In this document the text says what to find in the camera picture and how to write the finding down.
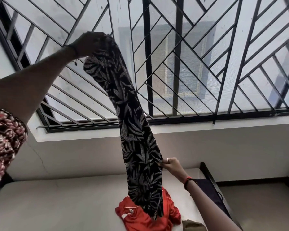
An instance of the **forearm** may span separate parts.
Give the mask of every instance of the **forearm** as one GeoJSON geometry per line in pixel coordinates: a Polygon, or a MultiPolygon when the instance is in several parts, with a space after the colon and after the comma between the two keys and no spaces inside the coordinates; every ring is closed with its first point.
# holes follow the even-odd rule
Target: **forearm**
{"type": "Polygon", "coordinates": [[[187,190],[199,209],[208,231],[241,231],[193,180],[188,182],[187,190]]]}
{"type": "Polygon", "coordinates": [[[74,58],[75,52],[66,47],[0,79],[0,107],[27,123],[56,77],[74,58]]]}

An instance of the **white sheet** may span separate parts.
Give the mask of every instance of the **white sheet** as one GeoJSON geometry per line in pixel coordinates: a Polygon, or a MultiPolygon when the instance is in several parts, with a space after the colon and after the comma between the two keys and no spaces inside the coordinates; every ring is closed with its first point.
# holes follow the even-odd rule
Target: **white sheet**
{"type": "MultiPolygon", "coordinates": [[[[187,170],[204,178],[199,169],[187,170]]],[[[182,219],[203,219],[189,193],[169,172],[163,172],[182,219]]],[[[115,207],[127,195],[126,175],[9,183],[0,191],[0,231],[125,231],[115,207]]],[[[182,230],[182,226],[173,230],[182,230]]]]}

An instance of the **red floral fabric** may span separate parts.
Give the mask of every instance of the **red floral fabric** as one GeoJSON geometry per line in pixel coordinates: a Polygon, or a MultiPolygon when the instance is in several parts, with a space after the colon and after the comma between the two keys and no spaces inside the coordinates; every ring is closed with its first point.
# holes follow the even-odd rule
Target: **red floral fabric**
{"type": "Polygon", "coordinates": [[[0,108],[0,181],[27,135],[25,124],[0,108]]]}

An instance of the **metal grille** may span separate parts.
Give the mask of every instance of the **metal grille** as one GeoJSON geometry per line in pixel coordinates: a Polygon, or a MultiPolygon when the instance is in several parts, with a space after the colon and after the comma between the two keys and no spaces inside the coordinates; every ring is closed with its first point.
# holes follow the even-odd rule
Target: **metal grille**
{"type": "MultiPolygon", "coordinates": [[[[88,30],[119,44],[151,125],[289,115],[289,0],[0,0],[16,70],[88,30]]],[[[52,85],[38,128],[118,127],[82,65],[52,85]]]]}

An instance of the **red garment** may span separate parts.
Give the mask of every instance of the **red garment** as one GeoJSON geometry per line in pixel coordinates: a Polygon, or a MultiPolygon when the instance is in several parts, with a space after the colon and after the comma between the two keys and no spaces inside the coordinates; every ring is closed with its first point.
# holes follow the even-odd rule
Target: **red garment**
{"type": "Polygon", "coordinates": [[[125,197],[115,208],[116,214],[121,217],[127,231],[171,231],[173,224],[181,224],[181,214],[163,187],[164,216],[156,221],[136,206],[130,197],[125,197]]]}

